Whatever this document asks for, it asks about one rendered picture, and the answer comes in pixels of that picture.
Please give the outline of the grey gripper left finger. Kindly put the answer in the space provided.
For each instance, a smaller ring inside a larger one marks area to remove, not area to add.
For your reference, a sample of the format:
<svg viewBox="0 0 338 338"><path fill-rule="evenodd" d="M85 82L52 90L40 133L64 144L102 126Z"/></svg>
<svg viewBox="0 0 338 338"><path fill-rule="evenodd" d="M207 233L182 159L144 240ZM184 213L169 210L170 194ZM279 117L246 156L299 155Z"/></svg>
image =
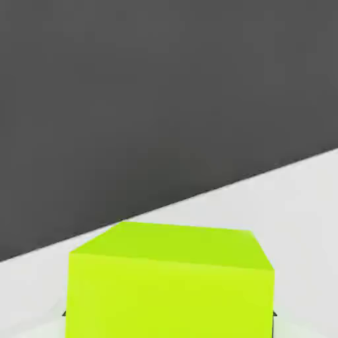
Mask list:
<svg viewBox="0 0 338 338"><path fill-rule="evenodd" d="M59 317L36 324L24 333L24 338L65 338L66 311Z"/></svg>

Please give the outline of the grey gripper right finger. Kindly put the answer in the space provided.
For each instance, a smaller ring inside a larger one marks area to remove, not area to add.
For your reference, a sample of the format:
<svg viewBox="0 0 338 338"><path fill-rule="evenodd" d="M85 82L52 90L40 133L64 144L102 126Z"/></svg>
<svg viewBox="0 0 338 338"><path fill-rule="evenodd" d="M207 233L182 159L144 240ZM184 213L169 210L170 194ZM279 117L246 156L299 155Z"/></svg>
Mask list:
<svg viewBox="0 0 338 338"><path fill-rule="evenodd" d="M273 312L272 338L314 338L314 333Z"/></svg>

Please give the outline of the small yellow-green cube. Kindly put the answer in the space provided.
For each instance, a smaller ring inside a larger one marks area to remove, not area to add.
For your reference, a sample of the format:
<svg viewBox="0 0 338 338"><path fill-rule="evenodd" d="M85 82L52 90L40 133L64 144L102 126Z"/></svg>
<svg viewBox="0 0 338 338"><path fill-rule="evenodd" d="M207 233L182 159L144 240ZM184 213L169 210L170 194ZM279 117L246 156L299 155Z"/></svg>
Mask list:
<svg viewBox="0 0 338 338"><path fill-rule="evenodd" d="M249 230L121 222L69 254L65 338L272 338Z"/></svg>

